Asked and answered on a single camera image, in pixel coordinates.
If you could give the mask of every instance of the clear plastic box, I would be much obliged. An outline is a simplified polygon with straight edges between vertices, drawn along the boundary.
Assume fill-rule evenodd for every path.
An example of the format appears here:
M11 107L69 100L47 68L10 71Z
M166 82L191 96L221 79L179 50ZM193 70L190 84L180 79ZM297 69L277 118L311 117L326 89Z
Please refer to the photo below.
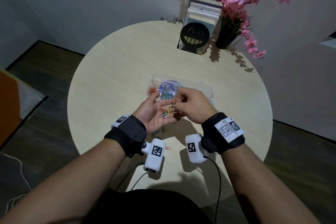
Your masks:
M208 85L203 84L202 81L189 81L169 76L167 73L152 74L152 78L149 81L146 94L147 96L149 96L151 92L159 90L160 99L172 99L180 87L195 88L199 91L202 91L209 100L213 98L212 88Z

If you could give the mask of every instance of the black wristband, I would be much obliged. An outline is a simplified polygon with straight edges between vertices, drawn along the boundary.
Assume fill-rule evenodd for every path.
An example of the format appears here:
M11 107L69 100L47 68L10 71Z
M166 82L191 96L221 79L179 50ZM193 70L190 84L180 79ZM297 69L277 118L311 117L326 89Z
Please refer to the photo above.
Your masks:
M215 125L226 118L227 116L223 112L219 112L208 118L202 124L204 135L201 139L201 145L209 153L218 152L222 154L228 149L236 148L245 143L245 137L243 135L236 137L228 143L218 131Z
M117 141L123 148L126 156L132 158L136 153L142 155L141 149L146 136L145 125L135 116L131 115L119 124L118 127L113 126L104 138Z

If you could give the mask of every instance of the forearm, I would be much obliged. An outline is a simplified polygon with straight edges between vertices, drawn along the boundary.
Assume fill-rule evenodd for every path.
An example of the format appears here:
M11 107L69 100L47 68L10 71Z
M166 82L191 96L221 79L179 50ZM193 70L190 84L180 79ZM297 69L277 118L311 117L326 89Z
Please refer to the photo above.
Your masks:
M233 189L248 221L319 223L297 196L243 144L222 154Z
M116 141L104 139L34 188L0 223L52 223L84 217L124 158Z

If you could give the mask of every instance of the white cable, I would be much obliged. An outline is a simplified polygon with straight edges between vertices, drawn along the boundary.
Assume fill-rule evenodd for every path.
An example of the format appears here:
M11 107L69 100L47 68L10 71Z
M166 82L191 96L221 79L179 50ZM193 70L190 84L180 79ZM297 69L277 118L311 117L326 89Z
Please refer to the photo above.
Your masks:
M2 154L5 155L5 156L8 157L8 158L12 158L12 159L15 159L15 160L17 160L17 161L20 162L20 173L21 173L21 176L22 176L22 178L25 180L26 184L28 185L29 190L31 190L31 186L29 185L28 181L26 180L26 178L25 178L24 175L23 175L23 172L22 172L23 164L22 164L21 160L19 160L18 158L9 156L9 155L7 155L6 153L3 153L3 152L2 152ZM13 200L13 201L12 201L11 208L14 206L14 203L15 203L16 200L21 199L21 198L22 198L23 196L25 196L25 195L26 195L26 194L22 194L22 195L20 195L20 196L14 197L14 198L12 198L11 200L9 200L9 201L7 202L7 207L6 207L5 214L8 212L8 209L9 209L9 203L10 203L12 200Z

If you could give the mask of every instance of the black vase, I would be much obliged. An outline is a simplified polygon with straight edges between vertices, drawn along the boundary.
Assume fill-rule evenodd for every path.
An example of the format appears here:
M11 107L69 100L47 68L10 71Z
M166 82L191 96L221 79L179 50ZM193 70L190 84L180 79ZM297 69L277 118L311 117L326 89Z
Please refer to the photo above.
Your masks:
M226 49L233 41L236 39L237 34L235 34L230 28L221 28L217 41L216 47L218 49Z

